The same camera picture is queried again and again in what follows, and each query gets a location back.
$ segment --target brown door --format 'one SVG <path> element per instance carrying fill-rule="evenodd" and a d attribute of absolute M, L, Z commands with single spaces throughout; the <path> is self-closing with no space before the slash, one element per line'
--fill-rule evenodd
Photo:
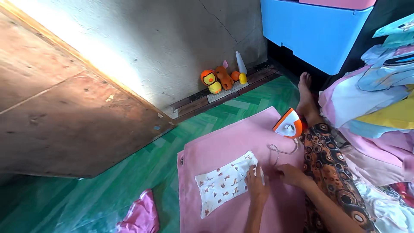
<path fill-rule="evenodd" d="M 0 172 L 95 177 L 174 126 L 4 10 Z"/>

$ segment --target clothes iron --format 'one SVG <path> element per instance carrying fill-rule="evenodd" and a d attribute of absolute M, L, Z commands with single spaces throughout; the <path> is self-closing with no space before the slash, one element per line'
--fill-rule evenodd
<path fill-rule="evenodd" d="M 303 131 L 302 121 L 300 120 L 299 115 L 295 112 L 295 110 L 293 110 L 293 108 L 289 108 L 287 112 L 277 121 L 276 125 L 273 127 L 273 131 L 279 135 L 292 139 L 296 145 L 292 152 L 284 152 L 279 150 L 277 146 L 273 144 L 270 145 L 270 149 L 277 152 L 277 159 L 274 163 L 274 165 L 276 165 L 279 159 L 279 153 L 291 155 L 298 150 L 298 137 L 302 134 Z"/>
<path fill-rule="evenodd" d="M 302 122 L 293 108 L 278 120 L 273 131 L 287 138 L 298 138 L 302 134 Z"/>

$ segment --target person's hand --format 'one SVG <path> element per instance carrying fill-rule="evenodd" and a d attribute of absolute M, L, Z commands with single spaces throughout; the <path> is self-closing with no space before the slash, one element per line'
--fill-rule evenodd
<path fill-rule="evenodd" d="M 256 168 L 256 175 L 253 171 L 255 167 L 255 165 L 250 166 L 244 182 L 247 184 L 250 193 L 250 202 L 264 205 L 270 193 L 269 178 L 265 176 L 265 184 L 263 185 L 260 166 Z"/>
<path fill-rule="evenodd" d="M 301 170 L 290 164 L 277 166 L 276 170 L 283 183 L 288 185 L 303 189 L 307 183 L 313 182 L 310 177 L 306 176 Z"/>

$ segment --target wall crack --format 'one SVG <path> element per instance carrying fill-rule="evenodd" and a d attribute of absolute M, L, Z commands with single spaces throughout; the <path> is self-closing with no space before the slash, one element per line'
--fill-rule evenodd
<path fill-rule="evenodd" d="M 209 13 L 210 15 L 216 17 L 216 19 L 224 27 L 224 29 L 229 33 L 229 35 L 233 38 L 233 40 L 236 42 L 236 44 L 238 44 L 237 40 L 231 35 L 231 33 L 227 30 L 226 26 L 217 18 L 217 16 L 215 14 L 211 13 L 209 10 L 207 10 L 206 6 L 201 2 L 201 0 L 198 0 L 198 1 L 201 3 L 201 5 L 203 5 L 203 7 L 207 11 L 207 13 Z"/>

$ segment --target white cloth with animal print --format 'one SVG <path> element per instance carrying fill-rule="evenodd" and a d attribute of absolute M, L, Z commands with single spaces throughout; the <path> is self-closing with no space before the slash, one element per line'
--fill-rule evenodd
<path fill-rule="evenodd" d="M 247 192 L 244 182 L 251 165 L 258 160 L 251 151 L 212 172 L 195 176 L 201 195 L 201 219 L 240 194 Z"/>

